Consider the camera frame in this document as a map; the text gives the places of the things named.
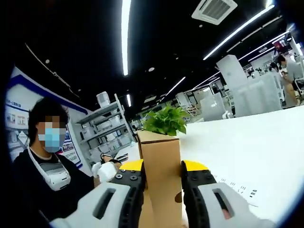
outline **ceiling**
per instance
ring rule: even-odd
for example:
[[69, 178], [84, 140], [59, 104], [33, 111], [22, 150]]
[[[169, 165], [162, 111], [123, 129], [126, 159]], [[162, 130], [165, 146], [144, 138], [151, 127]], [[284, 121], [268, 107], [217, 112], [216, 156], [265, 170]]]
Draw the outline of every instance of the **ceiling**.
[[[217, 70], [216, 62], [227, 50], [268, 21], [280, 15], [274, 8], [239, 32], [207, 60], [203, 58], [236, 28], [265, 8], [265, 0], [234, 0], [238, 7], [216, 26], [191, 18], [200, 2], [132, 0], [128, 32], [129, 75], [123, 75], [121, 47], [121, 0], [47, 0], [47, 4], [23, 6], [30, 32], [24, 41], [50, 70], [47, 71], [23, 46], [16, 66], [55, 93], [88, 109], [98, 108], [96, 94], [107, 91], [121, 98], [128, 116], [155, 105], [184, 76], [163, 101], [192, 89]], [[270, 24], [228, 54], [241, 57], [286, 30], [283, 18]], [[241, 61], [247, 65], [254, 53]], [[126, 94], [131, 95], [131, 108]], [[151, 95], [156, 99], [144, 104]]]

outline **face mask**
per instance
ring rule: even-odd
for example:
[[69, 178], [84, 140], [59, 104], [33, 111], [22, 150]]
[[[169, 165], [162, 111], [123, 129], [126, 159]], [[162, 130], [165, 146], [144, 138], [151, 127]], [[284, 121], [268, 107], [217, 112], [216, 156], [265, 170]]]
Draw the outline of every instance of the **face mask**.
[[55, 153], [62, 147], [66, 136], [65, 128], [45, 128], [44, 134], [38, 134], [40, 141], [45, 141], [45, 150]]

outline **white table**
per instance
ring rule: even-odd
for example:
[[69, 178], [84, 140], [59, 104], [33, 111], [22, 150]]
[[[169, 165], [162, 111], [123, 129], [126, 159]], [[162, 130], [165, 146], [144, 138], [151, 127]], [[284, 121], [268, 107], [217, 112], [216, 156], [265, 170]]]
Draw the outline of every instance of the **white table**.
[[[279, 222], [304, 182], [304, 106], [234, 119], [191, 123], [178, 134], [182, 160], [205, 164], [213, 174], [260, 192], [259, 217]], [[138, 145], [117, 154], [138, 160]]]

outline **potted plant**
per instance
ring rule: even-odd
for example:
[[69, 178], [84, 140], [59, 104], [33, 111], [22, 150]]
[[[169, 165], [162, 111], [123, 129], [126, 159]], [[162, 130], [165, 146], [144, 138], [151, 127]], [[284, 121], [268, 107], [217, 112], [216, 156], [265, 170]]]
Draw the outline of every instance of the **potted plant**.
[[170, 136], [176, 136], [176, 131], [186, 133], [186, 123], [183, 117], [186, 117], [187, 113], [181, 107], [167, 106], [158, 112], [149, 112], [148, 116], [150, 118], [143, 123], [146, 131]]

